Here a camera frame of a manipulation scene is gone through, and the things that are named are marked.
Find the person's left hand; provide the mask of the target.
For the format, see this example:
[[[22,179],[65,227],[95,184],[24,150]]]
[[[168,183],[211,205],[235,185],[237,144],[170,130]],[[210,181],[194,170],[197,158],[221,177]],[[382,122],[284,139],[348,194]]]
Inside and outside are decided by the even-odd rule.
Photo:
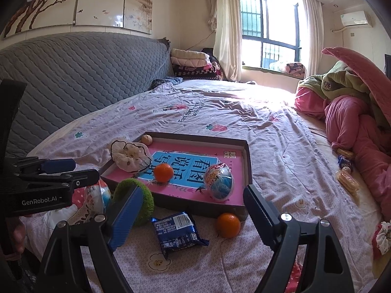
[[[24,240],[26,238],[26,228],[20,218],[4,219],[4,233],[6,240],[12,243],[13,249],[4,250],[1,247],[1,258],[6,261],[16,261],[21,258],[24,252]]]

